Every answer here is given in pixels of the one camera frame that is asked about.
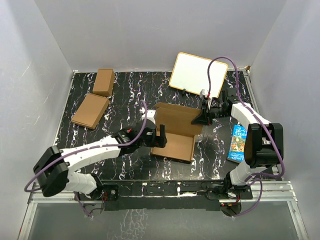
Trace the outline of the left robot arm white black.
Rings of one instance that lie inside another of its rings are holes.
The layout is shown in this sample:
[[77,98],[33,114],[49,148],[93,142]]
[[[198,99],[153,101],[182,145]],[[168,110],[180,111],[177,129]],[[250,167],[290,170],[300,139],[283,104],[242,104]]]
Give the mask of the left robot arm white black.
[[33,172],[44,197],[73,191],[97,200],[103,195],[102,182],[92,173],[79,173],[79,169],[131,154],[141,147],[164,148],[167,142],[165,125],[157,127],[149,119],[142,120],[133,127],[81,147],[58,149],[51,146],[35,164]]

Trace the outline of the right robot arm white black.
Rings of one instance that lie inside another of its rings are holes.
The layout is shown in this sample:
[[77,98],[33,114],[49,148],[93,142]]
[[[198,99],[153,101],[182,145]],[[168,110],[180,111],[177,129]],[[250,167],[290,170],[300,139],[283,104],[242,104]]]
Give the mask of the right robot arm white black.
[[230,199],[239,197],[247,187],[257,181],[259,175],[265,174],[266,169],[283,163],[283,126],[261,117],[238,93],[224,90],[222,100],[219,100],[203,89],[199,96],[202,100],[201,111],[191,121],[193,125],[208,126],[213,119],[232,117],[247,131],[243,147],[244,159],[226,174],[222,183],[206,187],[207,191],[216,195],[225,195]]

